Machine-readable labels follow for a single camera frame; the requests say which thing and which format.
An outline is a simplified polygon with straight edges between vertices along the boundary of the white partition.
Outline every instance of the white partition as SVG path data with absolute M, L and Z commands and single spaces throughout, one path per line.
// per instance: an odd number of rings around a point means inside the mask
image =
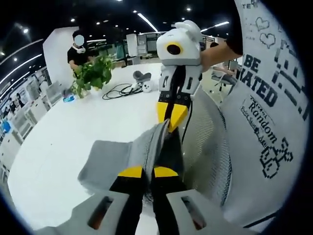
M 67 63 L 67 51 L 73 44 L 73 32 L 78 27 L 55 29 L 43 43 L 45 63 L 52 83 L 59 81 L 63 89 L 69 88 L 73 72 Z

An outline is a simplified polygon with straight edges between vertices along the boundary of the gray cloth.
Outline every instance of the gray cloth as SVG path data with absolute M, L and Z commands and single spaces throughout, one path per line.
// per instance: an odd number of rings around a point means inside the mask
M 155 125 L 130 143 L 96 141 L 88 160 L 78 175 L 79 182 L 96 193 L 109 190 L 118 174 L 132 166 L 143 166 L 148 180 L 155 165 L 183 173 L 183 160 L 178 130 L 168 134 L 168 121 Z M 147 189 L 146 199 L 152 201 Z

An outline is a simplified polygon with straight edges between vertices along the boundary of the heart drawing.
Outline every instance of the heart drawing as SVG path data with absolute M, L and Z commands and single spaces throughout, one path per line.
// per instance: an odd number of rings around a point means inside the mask
M 260 41 L 268 47 L 268 49 L 276 43 L 276 38 L 274 34 L 268 33 L 261 33 Z
M 255 21 L 255 25 L 258 28 L 258 31 L 269 28 L 269 21 L 263 20 L 261 17 L 258 17 Z

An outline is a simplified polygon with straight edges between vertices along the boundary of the blue object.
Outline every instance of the blue object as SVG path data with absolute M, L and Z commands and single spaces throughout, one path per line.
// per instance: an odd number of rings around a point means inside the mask
M 74 99 L 75 99 L 74 96 L 71 95 L 69 97 L 63 98 L 63 102 L 72 102 Z
M 9 133 L 11 130 L 11 126 L 7 121 L 3 121 L 2 128 L 5 131 L 5 133 Z

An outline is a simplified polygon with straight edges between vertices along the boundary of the office desk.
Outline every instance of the office desk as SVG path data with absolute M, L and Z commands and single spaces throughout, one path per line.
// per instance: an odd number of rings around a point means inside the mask
M 161 64 L 116 68 L 103 92 L 133 83 L 133 72 L 151 72 Z M 77 180 L 95 140 L 129 142 L 157 124 L 159 92 L 113 100 L 90 94 L 70 103 L 59 101 L 37 123 L 12 165 L 8 185 L 14 205 L 35 230 L 58 226 L 72 209 L 90 197 Z

